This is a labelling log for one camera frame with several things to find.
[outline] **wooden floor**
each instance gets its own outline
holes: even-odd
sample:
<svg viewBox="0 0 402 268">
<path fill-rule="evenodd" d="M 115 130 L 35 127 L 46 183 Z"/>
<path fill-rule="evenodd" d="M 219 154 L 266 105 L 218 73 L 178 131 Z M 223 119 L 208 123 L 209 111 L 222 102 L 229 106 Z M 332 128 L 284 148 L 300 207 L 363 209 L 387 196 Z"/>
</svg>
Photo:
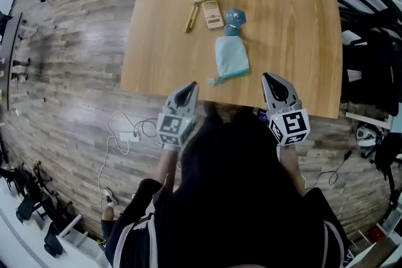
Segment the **wooden floor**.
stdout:
<svg viewBox="0 0 402 268">
<path fill-rule="evenodd" d="M 16 0 L 12 11 L 14 15 L 24 12 L 33 19 L 53 21 L 58 28 L 23 40 L 16 52 L 17 59 L 30 57 L 32 64 L 27 68 L 28 81 L 13 83 L 13 92 L 27 90 L 30 97 L 44 97 L 46 102 L 20 108 L 19 116 L 3 112 L 6 125 L 1 128 L 1 135 L 9 157 L 14 164 L 25 162 L 29 168 L 41 161 L 43 169 L 53 178 L 54 189 L 63 200 L 73 202 L 73 209 L 83 215 L 85 228 L 96 236 L 101 235 L 97 180 L 110 136 L 106 127 L 108 118 L 115 111 L 126 113 L 132 122 L 156 117 L 165 102 L 164 97 L 119 90 L 135 1 Z M 201 104 L 197 118 L 200 122 L 204 118 Z M 132 130 L 121 115 L 115 116 L 110 125 L 115 131 Z M 308 140 L 298 146 L 307 186 L 314 184 L 321 171 L 335 169 L 346 150 L 354 151 L 339 170 L 336 184 L 328 185 L 328 175 L 318 182 L 346 232 L 352 236 L 358 228 L 365 230 L 383 214 L 389 196 L 388 182 L 355 150 L 356 123 L 340 113 L 338 120 L 312 117 L 310 126 Z M 152 131 L 150 124 L 145 129 Z M 127 156 L 111 141 L 101 185 L 116 194 L 120 202 L 117 215 L 129 203 L 138 183 L 153 172 L 159 156 L 160 147 L 146 139 Z M 394 169 L 394 176 L 398 186 L 402 174 Z M 177 170 L 179 183 L 180 170 Z"/>
</svg>

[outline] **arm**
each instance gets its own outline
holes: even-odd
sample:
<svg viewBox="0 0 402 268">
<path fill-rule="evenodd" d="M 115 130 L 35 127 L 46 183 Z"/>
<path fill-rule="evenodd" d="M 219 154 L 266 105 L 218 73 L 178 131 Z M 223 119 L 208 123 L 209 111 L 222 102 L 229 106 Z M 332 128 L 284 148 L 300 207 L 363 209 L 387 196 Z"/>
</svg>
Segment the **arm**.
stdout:
<svg viewBox="0 0 402 268">
<path fill-rule="evenodd" d="M 304 196 L 306 194 L 305 182 L 300 173 L 297 152 L 293 144 L 281 146 L 280 162 L 285 171 L 289 174 L 297 192 L 299 192 L 301 196 Z"/>
<path fill-rule="evenodd" d="M 161 185 L 166 185 L 165 189 L 169 192 L 173 192 L 173 185 L 175 183 L 176 165 L 177 165 L 178 152 L 170 150 L 162 150 L 162 155 L 158 163 L 156 172 L 152 178 L 159 182 Z"/>
</svg>

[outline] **sneaker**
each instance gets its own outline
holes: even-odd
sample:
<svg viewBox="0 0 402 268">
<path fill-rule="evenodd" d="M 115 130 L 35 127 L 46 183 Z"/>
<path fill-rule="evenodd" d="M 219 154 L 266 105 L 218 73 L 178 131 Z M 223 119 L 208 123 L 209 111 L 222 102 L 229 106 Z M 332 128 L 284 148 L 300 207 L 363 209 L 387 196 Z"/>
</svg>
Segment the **sneaker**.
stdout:
<svg viewBox="0 0 402 268">
<path fill-rule="evenodd" d="M 118 205 L 119 203 L 115 199 L 112 191 L 108 188 L 103 189 L 103 195 L 106 197 L 107 203 L 113 203 L 114 205 Z"/>
</svg>

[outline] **white cable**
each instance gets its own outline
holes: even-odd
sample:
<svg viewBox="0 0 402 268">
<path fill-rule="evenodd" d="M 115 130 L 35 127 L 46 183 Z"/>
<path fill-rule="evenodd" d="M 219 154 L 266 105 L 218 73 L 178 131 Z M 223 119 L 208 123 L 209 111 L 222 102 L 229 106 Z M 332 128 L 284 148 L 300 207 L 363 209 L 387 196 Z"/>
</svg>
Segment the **white cable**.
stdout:
<svg viewBox="0 0 402 268">
<path fill-rule="evenodd" d="M 109 118 L 109 119 L 107 120 L 107 122 L 106 122 L 107 129 L 109 130 L 109 132 L 110 132 L 112 135 L 107 138 L 107 142 L 106 142 L 107 147 L 106 147 L 105 161 L 104 161 L 102 167 L 100 168 L 99 175 L 98 175 L 98 190 L 99 190 L 99 196 L 100 196 L 99 206 L 100 206 L 101 212 L 103 212 L 103 209 L 102 209 L 102 199 L 103 199 L 103 195 L 102 195 L 102 192 L 101 192 L 101 181 L 100 181 L 100 180 L 101 180 L 102 171 L 103 171 L 103 169 L 104 169 L 104 167 L 105 167 L 105 165 L 106 165 L 106 162 L 107 162 L 107 155 L 109 154 L 109 140 L 113 137 L 113 138 L 114 138 L 114 141 L 116 142 L 117 148 L 118 148 L 119 151 L 122 152 L 124 155 L 127 155 L 127 154 L 130 153 L 130 143 L 129 143 L 129 141 L 127 141 L 127 152 L 124 152 L 124 151 L 120 148 L 119 143 L 118 143 L 118 141 L 117 141 L 117 138 L 120 137 L 120 136 L 115 135 L 115 134 L 113 133 L 113 131 L 111 130 L 111 128 L 109 127 L 109 122 L 110 122 L 110 120 L 111 120 L 116 114 L 122 114 L 122 115 L 127 119 L 127 121 L 134 127 L 134 131 L 136 130 L 136 125 L 137 125 L 137 124 L 139 124 L 139 123 L 141 123 L 141 122 L 144 122 L 144 121 L 140 121 L 139 123 L 137 123 L 136 125 L 134 125 L 134 124 L 129 120 L 129 118 L 127 117 L 127 115 L 126 115 L 125 113 L 119 112 L 119 111 L 113 113 L 113 115 L 110 116 L 110 118 Z M 158 142 L 155 142 L 154 140 L 150 139 L 150 138 L 148 137 L 148 135 L 146 135 L 146 134 L 145 134 L 143 131 L 141 131 L 140 129 L 137 129 L 137 130 L 138 130 L 139 132 L 142 132 L 142 133 L 145 135 L 145 137 L 146 137 L 147 139 L 149 139 L 151 142 L 154 142 L 155 144 L 162 146 L 162 144 L 160 144 L 160 143 L 158 143 Z"/>
<path fill-rule="evenodd" d="M 304 175 L 301 174 L 301 177 L 304 179 L 304 189 L 307 187 L 307 180 Z"/>
</svg>

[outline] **desk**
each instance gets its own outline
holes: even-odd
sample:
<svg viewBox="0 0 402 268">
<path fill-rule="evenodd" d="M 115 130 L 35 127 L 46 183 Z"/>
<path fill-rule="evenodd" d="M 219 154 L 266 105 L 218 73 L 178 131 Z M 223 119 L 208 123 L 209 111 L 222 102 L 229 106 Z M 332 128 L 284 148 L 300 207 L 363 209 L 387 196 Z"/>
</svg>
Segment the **desk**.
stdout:
<svg viewBox="0 0 402 268">
<path fill-rule="evenodd" d="M 222 29 L 207 29 L 198 13 L 186 34 L 190 0 L 136 0 L 122 67 L 121 88 L 168 95 L 184 83 L 200 85 L 200 100 L 266 109 L 261 75 L 292 82 L 311 115 L 337 118 L 342 83 L 342 37 L 337 0 L 217 0 L 221 14 L 246 13 L 241 38 L 250 72 L 215 86 L 215 40 Z"/>
</svg>

